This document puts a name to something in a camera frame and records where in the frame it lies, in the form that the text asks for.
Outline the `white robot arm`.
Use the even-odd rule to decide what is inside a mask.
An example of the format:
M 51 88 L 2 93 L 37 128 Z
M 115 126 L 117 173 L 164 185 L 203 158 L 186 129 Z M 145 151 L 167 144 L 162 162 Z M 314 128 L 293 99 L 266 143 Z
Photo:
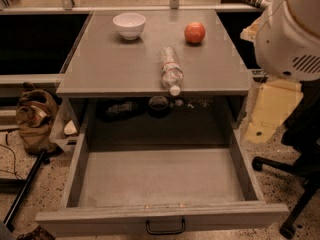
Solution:
M 320 77 L 320 0 L 262 0 L 262 15 L 240 37 L 254 44 L 268 80 L 257 90 L 244 139 L 268 141 L 303 98 L 304 81 Z

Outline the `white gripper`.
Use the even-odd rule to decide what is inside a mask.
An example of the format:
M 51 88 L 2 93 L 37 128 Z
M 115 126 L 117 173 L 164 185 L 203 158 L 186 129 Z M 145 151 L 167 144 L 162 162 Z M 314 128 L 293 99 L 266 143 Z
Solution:
M 240 33 L 254 42 L 258 65 L 268 74 L 296 81 L 320 78 L 319 13 L 313 6 L 292 12 L 288 0 L 273 0 Z M 267 142 L 303 98 L 301 84 L 285 79 L 263 83 L 258 89 L 244 139 Z

